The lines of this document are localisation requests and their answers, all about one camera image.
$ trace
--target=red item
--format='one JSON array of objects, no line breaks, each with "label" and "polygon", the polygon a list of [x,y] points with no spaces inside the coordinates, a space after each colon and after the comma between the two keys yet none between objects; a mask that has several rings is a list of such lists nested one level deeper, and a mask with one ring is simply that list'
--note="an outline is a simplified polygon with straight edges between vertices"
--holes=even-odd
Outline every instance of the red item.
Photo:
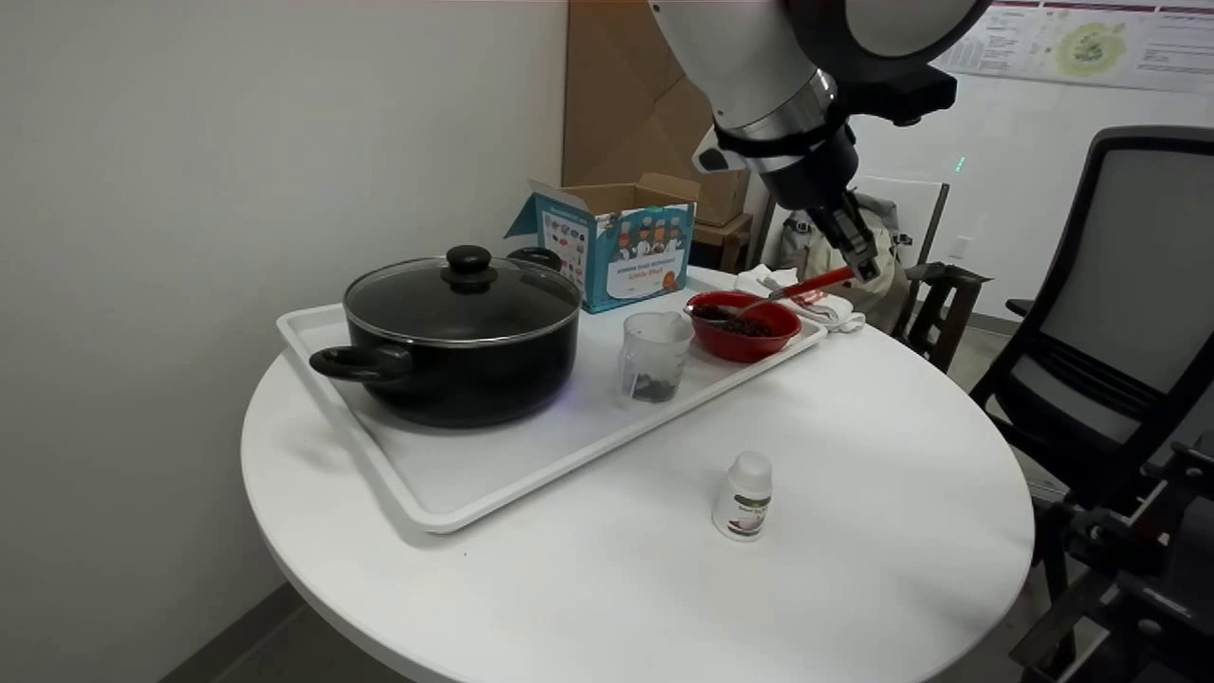
[{"label": "red item", "polygon": [[719,318],[701,318],[690,316],[695,326],[695,340],[719,356],[719,362],[735,362],[735,364],[753,364],[771,354],[781,354],[789,347],[789,339],[801,335],[801,318],[781,306],[781,305],[759,305],[763,296],[751,294],[701,294],[685,299],[685,311],[706,311],[706,306],[746,306],[746,323],[753,323],[753,329],[719,323]]}]

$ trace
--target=poster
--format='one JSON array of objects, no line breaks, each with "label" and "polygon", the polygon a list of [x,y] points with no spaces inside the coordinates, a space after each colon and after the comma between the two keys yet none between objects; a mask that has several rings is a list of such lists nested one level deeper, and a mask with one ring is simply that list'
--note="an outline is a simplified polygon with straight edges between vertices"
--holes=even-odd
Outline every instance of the poster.
[{"label": "poster", "polygon": [[997,0],[943,71],[1214,91],[1214,0]]}]

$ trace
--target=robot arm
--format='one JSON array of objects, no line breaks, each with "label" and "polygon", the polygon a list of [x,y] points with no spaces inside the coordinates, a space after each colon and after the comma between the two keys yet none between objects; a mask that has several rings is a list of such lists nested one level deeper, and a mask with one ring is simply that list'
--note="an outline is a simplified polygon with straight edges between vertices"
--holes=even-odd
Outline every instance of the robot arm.
[{"label": "robot arm", "polygon": [[715,147],[746,158],[772,201],[802,213],[852,275],[871,278],[871,232],[848,180],[848,113],[912,125],[947,111],[934,71],[990,0],[651,0],[676,61],[709,95]]}]

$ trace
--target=pot handle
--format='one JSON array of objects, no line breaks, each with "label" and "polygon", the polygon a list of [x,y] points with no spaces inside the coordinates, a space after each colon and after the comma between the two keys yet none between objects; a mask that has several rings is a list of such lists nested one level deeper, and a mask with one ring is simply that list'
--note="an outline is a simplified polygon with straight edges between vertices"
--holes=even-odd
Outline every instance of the pot handle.
[{"label": "pot handle", "polygon": [[404,348],[362,354],[362,348],[342,347],[342,348],[312,354],[312,369],[350,383],[400,383],[408,380],[412,356]]}]

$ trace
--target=black pot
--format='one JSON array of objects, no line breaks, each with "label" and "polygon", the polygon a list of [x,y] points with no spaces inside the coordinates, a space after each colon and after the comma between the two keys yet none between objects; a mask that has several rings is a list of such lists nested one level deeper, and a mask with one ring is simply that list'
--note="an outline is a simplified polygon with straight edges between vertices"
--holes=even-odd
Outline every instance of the black pot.
[{"label": "black pot", "polygon": [[362,383],[390,412],[484,429],[544,409],[575,356],[581,294],[550,259],[491,261],[453,247],[446,261],[412,259],[343,290],[343,348],[312,369]]}]

